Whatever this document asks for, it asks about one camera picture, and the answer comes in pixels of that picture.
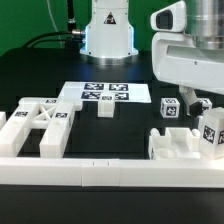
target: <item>black table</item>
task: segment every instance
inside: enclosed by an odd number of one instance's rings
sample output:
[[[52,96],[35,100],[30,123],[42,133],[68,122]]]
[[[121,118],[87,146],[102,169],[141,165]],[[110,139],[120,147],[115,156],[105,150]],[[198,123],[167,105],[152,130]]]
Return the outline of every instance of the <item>black table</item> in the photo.
[[[84,102],[65,158],[149,159],[152,128],[197,127],[188,117],[178,87],[156,80],[150,52],[137,63],[99,66],[59,49],[13,49],[0,58],[0,111],[7,117],[23,97],[57,97],[65,81],[146,83],[152,103],[116,103],[112,119],[97,117],[97,103]],[[214,106],[223,96],[198,91]],[[162,97],[181,103],[177,119],[160,115]],[[33,130],[19,157],[39,157],[43,130]],[[222,189],[0,186],[0,223],[223,223]]]

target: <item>small white cube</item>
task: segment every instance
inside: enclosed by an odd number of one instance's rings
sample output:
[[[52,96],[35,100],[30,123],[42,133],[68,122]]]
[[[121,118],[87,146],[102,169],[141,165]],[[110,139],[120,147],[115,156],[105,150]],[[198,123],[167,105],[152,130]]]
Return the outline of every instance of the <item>small white cube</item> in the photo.
[[[209,98],[198,98],[198,100],[202,103],[202,114],[205,110],[212,109],[212,102]]]
[[[224,109],[206,110],[199,120],[199,149],[213,159],[224,157]]]
[[[179,116],[180,103],[176,98],[162,98],[160,113],[164,118],[177,118]]]
[[[103,92],[98,101],[98,117],[113,117],[115,108],[115,93]]]

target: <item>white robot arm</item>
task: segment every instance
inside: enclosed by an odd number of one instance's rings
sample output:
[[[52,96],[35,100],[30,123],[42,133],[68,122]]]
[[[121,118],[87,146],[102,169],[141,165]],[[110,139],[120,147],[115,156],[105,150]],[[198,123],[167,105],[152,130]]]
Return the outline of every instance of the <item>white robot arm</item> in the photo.
[[[201,113],[194,89],[224,94],[223,0],[183,0],[151,16],[153,71],[177,84],[188,114]]]

